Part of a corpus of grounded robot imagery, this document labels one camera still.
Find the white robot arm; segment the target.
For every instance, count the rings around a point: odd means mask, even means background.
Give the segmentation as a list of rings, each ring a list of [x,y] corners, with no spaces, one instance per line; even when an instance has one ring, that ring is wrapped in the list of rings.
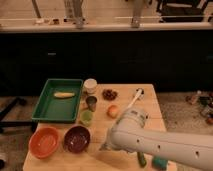
[[[213,171],[213,136],[145,129],[142,109],[128,108],[107,132],[113,150],[143,152],[191,167]]]

